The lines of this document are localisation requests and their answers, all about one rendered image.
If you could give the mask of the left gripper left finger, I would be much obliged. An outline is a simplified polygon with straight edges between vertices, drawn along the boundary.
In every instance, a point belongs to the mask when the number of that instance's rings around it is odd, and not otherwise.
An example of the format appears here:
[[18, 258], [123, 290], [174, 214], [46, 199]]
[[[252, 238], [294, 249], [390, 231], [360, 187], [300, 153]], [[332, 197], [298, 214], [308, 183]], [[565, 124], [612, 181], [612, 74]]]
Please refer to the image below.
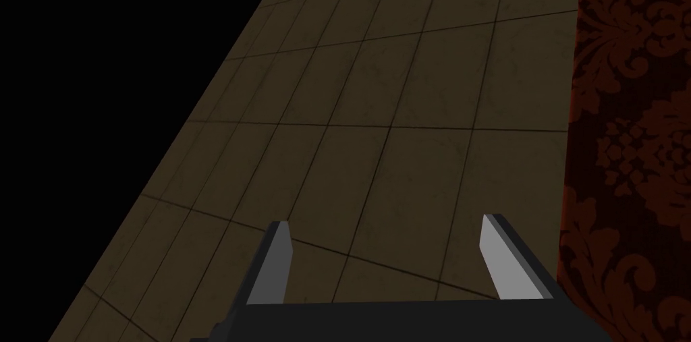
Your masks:
[[238, 304], [282, 304], [292, 255], [288, 222], [270, 223], [238, 290]]

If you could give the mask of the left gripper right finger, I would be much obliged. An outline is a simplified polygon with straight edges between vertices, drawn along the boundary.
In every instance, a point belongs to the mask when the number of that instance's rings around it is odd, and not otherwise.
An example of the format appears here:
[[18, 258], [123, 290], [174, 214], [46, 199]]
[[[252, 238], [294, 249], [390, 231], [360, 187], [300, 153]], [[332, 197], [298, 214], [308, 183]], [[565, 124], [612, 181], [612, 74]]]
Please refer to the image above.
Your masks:
[[479, 248], [500, 299], [556, 297], [555, 280], [503, 215], [483, 216]]

